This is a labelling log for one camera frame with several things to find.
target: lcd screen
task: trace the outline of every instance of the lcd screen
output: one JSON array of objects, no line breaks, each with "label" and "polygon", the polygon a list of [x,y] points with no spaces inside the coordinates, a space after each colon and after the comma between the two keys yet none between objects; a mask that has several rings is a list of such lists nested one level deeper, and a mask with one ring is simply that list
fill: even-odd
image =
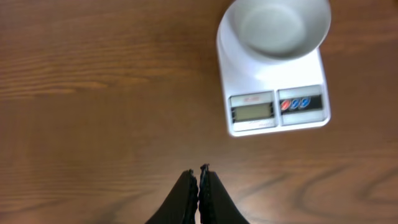
[{"label": "lcd screen", "polygon": [[234,108],[235,121],[249,121],[272,117],[272,104],[262,103],[258,105],[239,106]]}]

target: wood grain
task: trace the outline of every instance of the wood grain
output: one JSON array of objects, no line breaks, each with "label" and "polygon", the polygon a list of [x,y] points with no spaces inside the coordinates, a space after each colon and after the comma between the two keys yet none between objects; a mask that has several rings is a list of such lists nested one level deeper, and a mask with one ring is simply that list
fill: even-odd
[{"label": "wood grain", "polygon": [[144,223],[205,162],[251,223],[397,223],[397,1],[332,0],[328,126],[236,139],[229,4],[0,1],[0,223]]}]

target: button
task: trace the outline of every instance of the button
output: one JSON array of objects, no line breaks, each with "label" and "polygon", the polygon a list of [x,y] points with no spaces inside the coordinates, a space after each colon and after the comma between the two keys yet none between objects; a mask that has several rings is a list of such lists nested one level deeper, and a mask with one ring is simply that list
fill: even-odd
[{"label": "button", "polygon": [[283,110],[287,110],[290,107],[290,100],[285,100],[282,102],[282,104],[280,104],[280,109]]},{"label": "button", "polygon": [[301,105],[300,108],[306,108],[311,102],[311,98],[309,97],[304,97],[301,99]]},{"label": "button", "polygon": [[294,110],[296,108],[298,108],[300,105],[300,100],[296,99],[292,101],[292,105],[290,106],[290,109]]}]

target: control panel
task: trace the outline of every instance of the control panel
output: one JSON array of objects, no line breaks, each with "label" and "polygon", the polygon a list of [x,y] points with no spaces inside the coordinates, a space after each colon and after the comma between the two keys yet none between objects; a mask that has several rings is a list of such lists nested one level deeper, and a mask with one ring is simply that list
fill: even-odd
[{"label": "control panel", "polygon": [[320,85],[278,90],[276,93],[268,91],[232,96],[229,102],[233,131],[315,123],[326,119]]}]

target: digital kitchen scale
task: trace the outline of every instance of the digital kitchen scale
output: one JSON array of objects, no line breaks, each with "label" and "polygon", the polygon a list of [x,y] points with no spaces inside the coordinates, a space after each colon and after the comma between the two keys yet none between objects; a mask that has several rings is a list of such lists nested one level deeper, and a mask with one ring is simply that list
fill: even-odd
[{"label": "digital kitchen scale", "polygon": [[319,49],[286,62],[261,60],[241,44],[231,7],[217,35],[224,105],[232,136],[324,126],[330,104]]}]

